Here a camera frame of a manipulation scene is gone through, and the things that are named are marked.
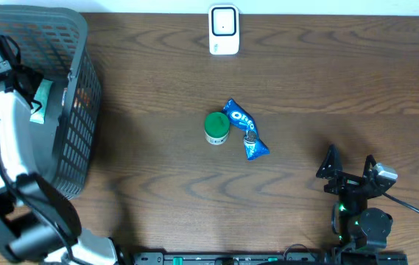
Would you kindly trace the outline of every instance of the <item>green lid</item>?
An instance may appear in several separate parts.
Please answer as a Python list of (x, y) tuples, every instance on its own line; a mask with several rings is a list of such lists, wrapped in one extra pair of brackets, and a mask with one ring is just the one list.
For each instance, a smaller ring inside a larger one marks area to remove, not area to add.
[(211, 113), (206, 117), (204, 130), (212, 138), (221, 138), (229, 133), (229, 118), (224, 113)]

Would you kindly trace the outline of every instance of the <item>wood grain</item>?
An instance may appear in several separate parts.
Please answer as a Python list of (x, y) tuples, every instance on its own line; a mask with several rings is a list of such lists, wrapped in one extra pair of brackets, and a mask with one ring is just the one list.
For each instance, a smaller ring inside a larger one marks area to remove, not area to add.
[[(83, 15), (103, 94), (73, 203), (94, 233), (169, 252), (335, 244), (337, 198), (314, 176), (330, 143), (350, 173), (369, 154), (393, 166), (390, 194), (419, 207), (419, 18), (242, 15), (240, 52), (215, 57), (206, 15)], [(270, 155), (247, 162), (235, 128), (205, 142), (205, 115), (230, 97)], [(419, 264), (419, 216), (370, 207), (394, 218), (387, 250)]]

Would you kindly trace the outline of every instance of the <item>gray plastic basket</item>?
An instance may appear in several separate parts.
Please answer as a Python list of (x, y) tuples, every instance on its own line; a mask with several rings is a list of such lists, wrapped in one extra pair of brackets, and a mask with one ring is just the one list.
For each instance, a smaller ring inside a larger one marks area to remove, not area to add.
[(85, 19), (72, 10), (0, 5), (0, 35), (18, 43), (21, 63), (54, 81), (45, 123), (30, 122), (30, 131), (39, 173), (69, 199), (85, 185), (101, 100), (87, 34)]

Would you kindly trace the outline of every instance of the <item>green capped container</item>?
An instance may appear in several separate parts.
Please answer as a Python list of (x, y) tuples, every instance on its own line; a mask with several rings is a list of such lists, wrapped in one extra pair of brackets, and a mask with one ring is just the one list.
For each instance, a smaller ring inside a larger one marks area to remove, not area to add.
[(206, 140), (214, 145), (225, 143), (229, 136), (229, 127), (229, 118), (224, 113), (209, 114), (204, 121)]

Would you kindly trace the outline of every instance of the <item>blue wrapper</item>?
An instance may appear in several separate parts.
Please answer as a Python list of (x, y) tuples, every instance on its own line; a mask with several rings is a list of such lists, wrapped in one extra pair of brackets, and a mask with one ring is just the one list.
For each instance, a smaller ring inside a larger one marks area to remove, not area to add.
[(270, 153), (268, 147), (263, 144), (258, 136), (258, 130), (252, 116), (238, 106), (235, 100), (229, 99), (222, 109), (222, 113), (227, 115), (231, 124), (245, 131), (244, 146), (248, 160), (254, 160)]

